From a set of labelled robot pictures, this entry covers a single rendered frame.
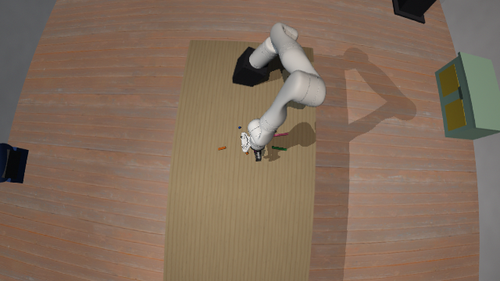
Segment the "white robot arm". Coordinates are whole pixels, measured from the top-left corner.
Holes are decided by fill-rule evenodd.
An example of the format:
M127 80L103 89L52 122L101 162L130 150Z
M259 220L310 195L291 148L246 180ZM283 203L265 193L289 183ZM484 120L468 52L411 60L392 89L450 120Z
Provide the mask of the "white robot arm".
M261 69L279 55L283 67L291 75L263 116L260 119L253 119L248 124L250 136L246 132L241 133L244 153L248 152L250 147L261 150L272 140L276 129L287 118L288 102L294 101L309 107L317 107L326 97L326 85L297 39L298 31L295 28L284 23L275 23L271 28L270 37L249 57L250 64L256 69Z

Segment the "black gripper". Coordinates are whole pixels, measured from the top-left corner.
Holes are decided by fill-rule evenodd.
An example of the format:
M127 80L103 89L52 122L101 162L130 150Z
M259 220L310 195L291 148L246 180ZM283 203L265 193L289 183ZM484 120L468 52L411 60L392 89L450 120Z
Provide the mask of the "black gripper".
M260 161L261 161L261 159L262 159L262 156L261 156L261 154L262 154L262 149L261 149L261 150L255 150L255 149L253 149L252 147L250 147L250 148L254 151L254 154L255 154L255 160L256 160L256 161L258 160L257 162L260 162Z

